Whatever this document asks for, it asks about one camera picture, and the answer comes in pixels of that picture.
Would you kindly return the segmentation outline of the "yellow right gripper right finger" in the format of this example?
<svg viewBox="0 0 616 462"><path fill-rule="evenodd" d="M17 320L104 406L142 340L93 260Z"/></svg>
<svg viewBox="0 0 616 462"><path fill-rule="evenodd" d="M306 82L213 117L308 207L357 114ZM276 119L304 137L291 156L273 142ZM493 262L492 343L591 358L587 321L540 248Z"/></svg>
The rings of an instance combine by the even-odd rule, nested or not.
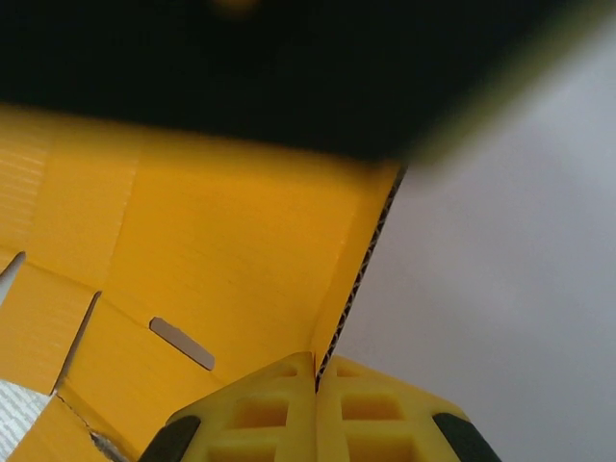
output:
<svg viewBox="0 0 616 462"><path fill-rule="evenodd" d="M421 388L334 356L317 391L319 461L498 461L464 411Z"/></svg>

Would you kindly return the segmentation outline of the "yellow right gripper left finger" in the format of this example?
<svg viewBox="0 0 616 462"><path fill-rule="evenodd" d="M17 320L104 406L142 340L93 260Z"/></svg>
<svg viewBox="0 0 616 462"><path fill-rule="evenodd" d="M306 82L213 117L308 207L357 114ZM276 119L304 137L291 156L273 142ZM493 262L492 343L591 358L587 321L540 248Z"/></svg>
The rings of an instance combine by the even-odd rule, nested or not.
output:
<svg viewBox="0 0 616 462"><path fill-rule="evenodd" d="M297 352L172 414L141 461L315 461L314 359Z"/></svg>

